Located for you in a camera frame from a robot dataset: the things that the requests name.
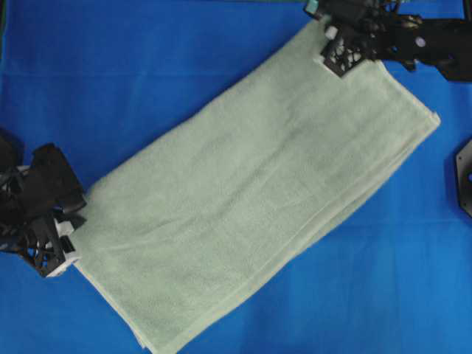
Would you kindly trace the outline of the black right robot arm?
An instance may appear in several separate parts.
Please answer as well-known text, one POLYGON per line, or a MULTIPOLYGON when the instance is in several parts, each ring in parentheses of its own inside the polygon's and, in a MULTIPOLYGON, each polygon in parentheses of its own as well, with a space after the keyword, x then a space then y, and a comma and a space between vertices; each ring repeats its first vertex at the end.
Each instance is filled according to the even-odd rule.
POLYGON ((311 18, 328 20, 322 63, 338 77, 365 60, 387 60, 415 71, 432 66, 448 81, 471 81, 471 2, 462 18, 400 13, 401 1, 307 1, 311 18))

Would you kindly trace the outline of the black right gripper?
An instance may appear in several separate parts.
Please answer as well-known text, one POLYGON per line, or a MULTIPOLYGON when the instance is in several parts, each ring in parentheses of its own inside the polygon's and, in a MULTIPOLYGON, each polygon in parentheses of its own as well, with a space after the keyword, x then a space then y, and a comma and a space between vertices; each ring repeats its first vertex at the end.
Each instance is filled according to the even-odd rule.
MULTIPOLYGON (((366 57, 397 61, 407 70, 416 69, 416 31, 420 16, 400 14, 400 1, 306 1, 304 12, 312 18, 356 18, 358 31, 369 38, 366 57)), ((337 77, 343 77, 364 60, 360 34, 347 25, 328 25, 328 42, 321 51, 322 64, 337 77)))

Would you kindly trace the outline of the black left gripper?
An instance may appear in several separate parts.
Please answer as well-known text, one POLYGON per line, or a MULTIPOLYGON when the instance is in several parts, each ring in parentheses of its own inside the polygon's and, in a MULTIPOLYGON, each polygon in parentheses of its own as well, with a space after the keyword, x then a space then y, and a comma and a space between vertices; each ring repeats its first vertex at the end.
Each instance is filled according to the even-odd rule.
POLYGON ((20 254, 41 277, 58 277, 80 259, 71 236, 86 219, 76 213, 46 213, 55 207, 65 214, 82 209, 84 190, 54 144, 32 154, 30 166, 1 171, 1 252, 20 254))

